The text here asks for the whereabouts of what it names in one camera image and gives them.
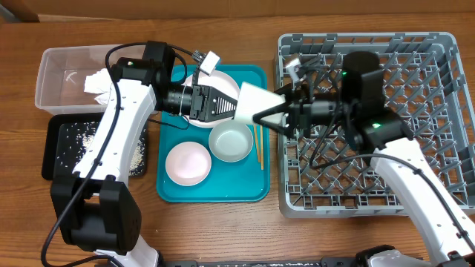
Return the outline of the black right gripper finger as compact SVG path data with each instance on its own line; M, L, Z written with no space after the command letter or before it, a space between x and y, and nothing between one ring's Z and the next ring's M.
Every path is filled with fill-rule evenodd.
M277 95L284 96L285 99L295 98L295 89L292 83L286 84L274 91Z
M260 111L252 116L252 121L258 125L267 127L267 128L279 128L281 119L287 111L288 103L284 102L282 104L276 105L274 107L268 108L264 111ZM265 120L268 116L280 115L277 119L271 119L270 121Z

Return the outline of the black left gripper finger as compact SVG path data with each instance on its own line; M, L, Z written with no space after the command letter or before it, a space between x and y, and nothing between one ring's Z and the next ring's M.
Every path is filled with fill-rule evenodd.
M235 108L238 101L217 88L211 87L211 104L213 108Z
M227 118L232 118L235 115L235 109L232 108L229 111L224 111L224 110L213 110L211 111L211 114L209 115L209 119L211 121L217 121L220 119L227 119Z

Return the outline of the wooden chopstick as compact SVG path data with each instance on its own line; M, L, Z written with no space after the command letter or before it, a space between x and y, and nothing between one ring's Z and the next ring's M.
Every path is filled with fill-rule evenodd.
M255 141L255 149L257 154L257 160L261 163L261 154L259 149L259 141L258 141L258 128L257 125L253 125L253 134L254 134L254 141Z
M260 164L261 170L264 170L264 159L263 159L263 126L259 126L259 145L260 145Z

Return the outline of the white cup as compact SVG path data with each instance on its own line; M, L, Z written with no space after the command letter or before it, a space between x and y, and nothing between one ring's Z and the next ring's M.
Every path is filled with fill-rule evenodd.
M285 103L284 96L243 82L240 87L234 120L247 125L255 125L252 120L255 114L283 103Z

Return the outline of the large white plate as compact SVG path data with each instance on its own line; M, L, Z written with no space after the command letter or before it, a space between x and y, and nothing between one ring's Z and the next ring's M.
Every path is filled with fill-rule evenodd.
M214 88L217 88L219 91L223 92L227 96L232 97L233 99L238 99L240 89L236 81L228 74L221 72L219 70L214 70L211 76L207 76L203 72L200 72L198 78L199 85L208 85ZM232 118L220 119L213 122L200 122L197 120L191 120L190 124L199 128L213 128L216 125L219 125L222 122L229 121Z

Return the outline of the grey bowl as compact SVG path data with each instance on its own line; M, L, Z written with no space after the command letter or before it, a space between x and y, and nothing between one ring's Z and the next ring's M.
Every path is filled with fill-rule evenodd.
M209 149L223 162L239 162L246 158L254 146L248 125L235 120L221 122L209 134Z

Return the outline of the small pink plate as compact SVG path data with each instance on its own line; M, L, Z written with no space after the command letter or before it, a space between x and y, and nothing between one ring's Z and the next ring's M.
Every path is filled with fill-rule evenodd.
M212 168L208 150L197 142L181 142L166 157L166 173L176 184L193 186L201 183Z

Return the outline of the white napkin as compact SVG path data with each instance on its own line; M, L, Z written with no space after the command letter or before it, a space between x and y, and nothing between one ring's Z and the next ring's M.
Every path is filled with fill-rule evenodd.
M94 100L100 105L108 104L112 87L111 77L106 68L85 78L84 92L96 94Z

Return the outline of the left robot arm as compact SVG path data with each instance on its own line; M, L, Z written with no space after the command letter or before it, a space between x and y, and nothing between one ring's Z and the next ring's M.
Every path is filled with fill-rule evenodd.
M138 59L107 64L108 105L93 142L71 174L53 179L57 220L53 233L110 266L161 266L160 252L140 233L142 214L128 188L134 149L155 111L213 122L234 116L237 100L208 85L185 85L171 75L186 50L165 42L143 43Z

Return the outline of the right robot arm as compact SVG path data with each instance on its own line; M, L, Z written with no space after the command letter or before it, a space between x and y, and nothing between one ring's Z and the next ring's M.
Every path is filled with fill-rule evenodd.
M356 51L342 60L341 82L332 93L316 93L311 62L294 58L287 67L291 85L277 90L284 102L252 116L252 121L291 137L301 130L305 137L316 125L338 125L355 155L316 164L321 170L363 159L396 194L422 235L429 261L426 266L473 266L474 222L456 204L426 161L412 130L385 105L384 72L379 57Z

